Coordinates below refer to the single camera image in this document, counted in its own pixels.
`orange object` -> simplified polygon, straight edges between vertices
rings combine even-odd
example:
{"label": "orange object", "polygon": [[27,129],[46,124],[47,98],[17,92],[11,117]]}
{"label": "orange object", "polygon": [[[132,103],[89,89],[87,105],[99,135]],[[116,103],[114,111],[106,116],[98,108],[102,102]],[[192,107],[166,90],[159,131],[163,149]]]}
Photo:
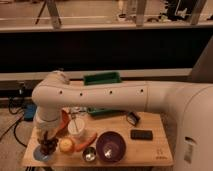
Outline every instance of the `orange object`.
{"label": "orange object", "polygon": [[88,146],[90,146],[95,141],[95,139],[97,138],[97,136],[98,136],[98,134],[96,132],[87,141],[85,141],[85,142],[83,142],[81,144],[76,145],[75,146],[75,151],[76,152],[80,152],[80,151],[84,150],[85,148],[87,148]]}
{"label": "orange object", "polygon": [[58,128],[58,133],[62,132],[69,124],[70,118],[66,111],[61,111],[61,123]]}
{"label": "orange object", "polygon": [[59,149],[64,153],[73,153],[75,149],[75,143],[69,137],[62,138],[59,141]]}

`wooden table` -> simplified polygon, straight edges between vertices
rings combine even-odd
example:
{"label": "wooden table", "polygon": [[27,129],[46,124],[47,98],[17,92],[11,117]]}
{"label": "wooden table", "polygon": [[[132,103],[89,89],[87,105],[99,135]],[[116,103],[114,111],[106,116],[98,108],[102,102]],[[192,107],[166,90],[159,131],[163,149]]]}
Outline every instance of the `wooden table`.
{"label": "wooden table", "polygon": [[173,158],[170,152],[168,141],[164,132],[160,115],[151,113],[138,113],[141,117],[137,129],[148,129],[153,131],[153,140],[131,140],[130,130],[135,128],[126,121],[124,114],[110,117],[93,118],[88,114],[82,117],[86,123],[85,138],[90,137],[94,132],[100,136],[106,131],[120,133],[126,142],[126,153],[124,158],[117,163],[103,163],[97,157],[93,163],[86,163],[82,158],[82,152],[67,155],[61,153],[57,148],[56,152],[48,162],[39,162],[33,158],[33,151],[38,146],[35,129],[33,129],[29,144],[23,157],[23,166],[36,167],[110,167],[110,166],[171,166]]}

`white container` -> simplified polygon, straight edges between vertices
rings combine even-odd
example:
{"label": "white container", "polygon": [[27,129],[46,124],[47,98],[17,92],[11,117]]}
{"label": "white container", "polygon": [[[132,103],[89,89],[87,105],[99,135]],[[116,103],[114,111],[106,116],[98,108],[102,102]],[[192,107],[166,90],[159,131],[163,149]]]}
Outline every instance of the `white container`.
{"label": "white container", "polygon": [[68,125],[68,131],[71,136],[74,138],[80,138],[83,136],[85,132],[85,122],[83,119],[76,117],[75,119],[71,119]]}

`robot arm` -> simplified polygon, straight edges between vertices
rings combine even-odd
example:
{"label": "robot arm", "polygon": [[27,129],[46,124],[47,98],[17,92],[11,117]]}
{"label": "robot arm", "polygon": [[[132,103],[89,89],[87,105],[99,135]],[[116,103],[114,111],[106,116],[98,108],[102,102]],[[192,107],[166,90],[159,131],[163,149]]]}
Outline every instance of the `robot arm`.
{"label": "robot arm", "polygon": [[213,170],[212,84],[141,81],[71,86],[63,72],[52,72],[34,89],[32,99],[38,106],[35,125],[41,132],[59,125],[62,107],[165,112],[177,122],[174,171]]}
{"label": "robot arm", "polygon": [[148,82],[71,86],[63,72],[50,73],[33,91],[37,104],[35,123],[53,129],[63,107],[84,106],[129,111],[164,112],[165,99],[176,82]]}

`red object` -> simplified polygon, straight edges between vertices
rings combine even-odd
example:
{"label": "red object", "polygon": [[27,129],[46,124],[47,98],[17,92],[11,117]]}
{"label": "red object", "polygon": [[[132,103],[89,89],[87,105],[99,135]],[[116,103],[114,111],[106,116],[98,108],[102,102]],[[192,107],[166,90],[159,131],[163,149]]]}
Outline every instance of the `red object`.
{"label": "red object", "polygon": [[62,110],[61,111],[61,123],[58,128],[58,133],[63,131],[68,126],[69,122],[70,122],[70,118],[69,118],[68,113],[66,111]]}

